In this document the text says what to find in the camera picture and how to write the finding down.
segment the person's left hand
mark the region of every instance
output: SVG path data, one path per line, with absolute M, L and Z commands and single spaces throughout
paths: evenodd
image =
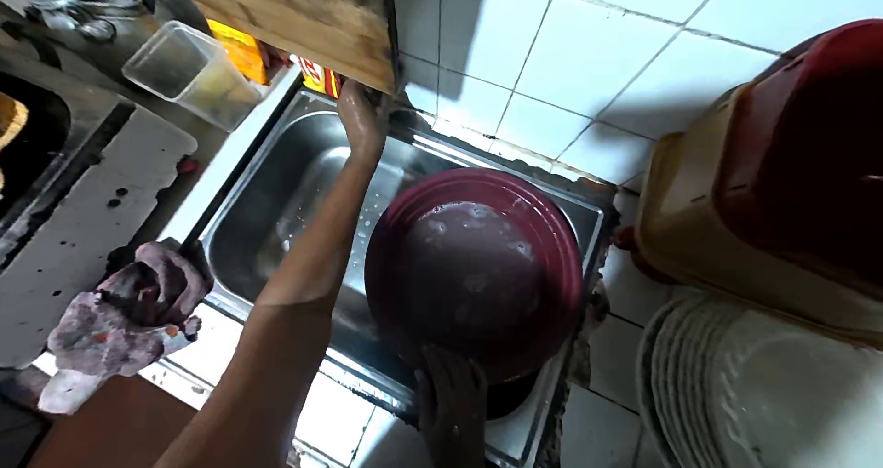
M 375 106 L 368 100 L 367 90 L 359 82 L 347 79 L 337 100 L 337 113 L 350 142 L 350 156 L 377 164 L 386 143 L 392 99 L 383 94 L 380 104 Z
M 481 468 L 487 414 L 485 373 L 475 361 L 445 349 L 428 346 L 423 356 L 432 383 L 422 370 L 416 372 L 419 427 L 433 463 L 436 468 Z

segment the stainless steel sink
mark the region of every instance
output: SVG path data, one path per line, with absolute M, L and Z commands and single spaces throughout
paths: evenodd
M 577 235 L 584 269 L 602 224 L 600 208 L 561 188 L 504 166 L 505 161 L 431 131 L 393 126 L 362 204 L 359 227 L 334 312 L 331 344 L 321 372 L 399 415 L 413 417 L 413 371 L 378 334 L 365 298 L 363 263 L 368 239 L 392 199 L 417 180 L 446 169 L 478 166 L 534 182 L 558 204 Z M 206 299 L 245 320 L 349 155 L 334 101 L 299 91 L 201 234 L 215 286 Z M 488 455 L 503 466 L 524 466 L 535 455 L 563 351 L 540 371 L 531 393 L 513 412 L 488 422 Z

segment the wooden cutting board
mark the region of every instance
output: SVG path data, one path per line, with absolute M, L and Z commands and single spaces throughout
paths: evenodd
M 206 17 L 394 93 L 393 0 L 193 0 Z
M 8 146 L 16 135 L 25 127 L 28 121 L 28 108 L 0 92 L 0 151 Z M 3 190 L 6 179 L 3 170 L 0 170 L 0 191 Z

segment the plate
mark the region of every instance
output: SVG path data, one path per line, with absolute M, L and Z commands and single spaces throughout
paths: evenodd
M 705 304 L 700 301 L 683 316 L 671 336 L 672 345 L 668 348 L 668 363 L 665 367 L 665 388 L 668 394 L 668 414 L 671 421 L 671 431 L 675 437 L 673 442 L 675 452 L 681 454 L 681 459 L 686 460 L 685 466 L 706 467 L 701 458 L 699 446 L 690 440 L 690 421 L 682 414 L 681 402 L 684 400 L 685 390 L 681 387 L 678 378 L 682 361 L 688 351 L 687 343 L 690 334 L 696 330 L 696 323 L 705 314 Z
M 671 450 L 671 446 L 668 445 L 665 433 L 662 432 L 662 425 L 654 403 L 651 379 L 656 337 L 665 319 L 679 304 L 680 302 L 670 302 L 659 308 L 650 323 L 644 328 L 644 334 L 641 336 L 641 342 L 637 348 L 637 404 L 644 421 L 644 427 L 650 435 L 650 440 L 656 451 L 660 453 L 666 468 L 680 468 L 681 465 L 677 461 L 674 451 Z
M 659 335 L 656 338 L 653 356 L 653 371 L 651 375 L 651 384 L 654 391 L 654 403 L 659 416 L 662 432 L 672 451 L 675 453 L 680 466 L 695 466 L 692 457 L 685 453 L 680 442 L 680 436 L 676 431 L 675 418 L 676 414 L 673 405 L 670 402 L 668 394 L 669 383 L 667 380 L 668 361 L 672 356 L 671 347 L 676 341 L 673 337 L 677 335 L 677 330 L 683 322 L 684 318 L 690 314 L 701 299 L 689 299 L 679 304 L 677 308 L 665 319 Z
M 714 304 L 701 304 L 694 312 L 694 317 L 685 324 L 688 326 L 682 334 L 683 347 L 680 359 L 677 364 L 677 376 L 675 384 L 677 384 L 676 405 L 678 418 L 683 427 L 690 450 L 696 454 L 696 458 L 700 461 L 700 466 L 705 468 L 718 468 L 719 464 L 712 462 L 712 455 L 707 450 L 707 446 L 700 440 L 701 430 L 700 423 L 696 421 L 692 412 L 695 410 L 694 402 L 696 389 L 701 384 L 701 378 L 696 374 L 695 364 L 698 355 L 701 355 L 705 349 L 700 347 L 702 337 L 713 328 L 713 322 L 716 321 L 720 314 L 717 312 L 717 306 Z
M 865 468 L 883 458 L 883 353 L 747 312 L 710 372 L 729 466 Z
M 724 466 L 720 449 L 714 441 L 711 422 L 705 410 L 708 394 L 705 361 L 714 356 L 720 335 L 735 318 L 745 310 L 733 304 L 718 303 L 709 299 L 703 304 L 707 319 L 698 322 L 695 333 L 695 346 L 688 349 L 685 380 L 687 411 L 685 417 L 692 432 L 696 435 L 700 452 L 712 468 Z

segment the maroon plastic plate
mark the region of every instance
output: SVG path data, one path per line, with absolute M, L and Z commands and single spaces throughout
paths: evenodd
M 396 352 L 423 366 L 436 344 L 476 360 L 491 384 L 556 354 L 581 310 L 579 249 L 566 218 L 530 183 L 452 169 L 416 183 L 381 215 L 365 288 Z

